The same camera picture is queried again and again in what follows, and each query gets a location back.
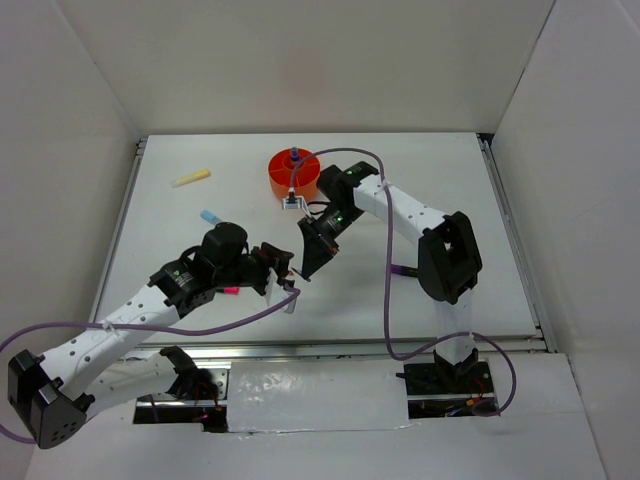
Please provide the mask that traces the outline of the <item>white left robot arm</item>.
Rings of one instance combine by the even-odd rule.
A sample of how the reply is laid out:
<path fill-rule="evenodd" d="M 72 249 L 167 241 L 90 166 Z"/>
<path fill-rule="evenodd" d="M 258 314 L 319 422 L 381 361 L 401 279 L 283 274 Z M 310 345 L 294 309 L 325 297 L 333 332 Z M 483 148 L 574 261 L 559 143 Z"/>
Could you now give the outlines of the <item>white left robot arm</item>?
<path fill-rule="evenodd" d="M 163 265 L 126 303 L 103 320 L 81 326 L 71 340 L 36 355 L 29 350 L 8 362 L 8 402 L 28 436 L 2 435 L 41 449 L 75 435 L 108 401 L 121 393 L 119 360 L 154 333 L 185 337 L 217 335 L 249 325 L 278 310 L 291 310 L 300 294 L 289 279 L 293 253 L 267 242 L 249 247 L 246 231 L 222 222 L 201 244 Z M 199 330 L 177 324 L 212 302 L 227 287 L 251 288 L 265 310 L 241 320 Z"/>

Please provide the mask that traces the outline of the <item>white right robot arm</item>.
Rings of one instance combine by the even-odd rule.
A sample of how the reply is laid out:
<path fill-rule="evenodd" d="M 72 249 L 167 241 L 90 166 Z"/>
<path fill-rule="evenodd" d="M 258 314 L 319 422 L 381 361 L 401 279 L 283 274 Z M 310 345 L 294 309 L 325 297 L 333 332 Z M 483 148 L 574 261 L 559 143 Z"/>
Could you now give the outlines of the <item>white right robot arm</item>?
<path fill-rule="evenodd" d="M 329 204 L 317 218 L 298 222 L 303 237 L 300 275 L 308 280 L 339 251 L 336 239 L 364 213 L 383 221 L 417 252 L 417 279 L 435 302 L 436 379 L 448 392 L 460 391 L 478 361 L 472 330 L 472 297 L 482 260 L 470 219 L 427 207 L 384 181 L 373 166 L 359 162 L 320 173 L 319 191 Z"/>

